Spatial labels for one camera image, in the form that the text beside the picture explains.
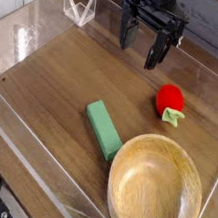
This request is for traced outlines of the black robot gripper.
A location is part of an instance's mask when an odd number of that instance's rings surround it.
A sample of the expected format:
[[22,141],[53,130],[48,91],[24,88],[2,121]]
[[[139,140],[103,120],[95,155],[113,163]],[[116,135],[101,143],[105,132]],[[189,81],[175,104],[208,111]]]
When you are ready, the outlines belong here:
[[153,70],[168,54],[171,44],[177,47],[181,43],[190,19],[177,0],[123,0],[122,7],[119,45],[123,50],[133,45],[139,21],[158,32],[144,65]]

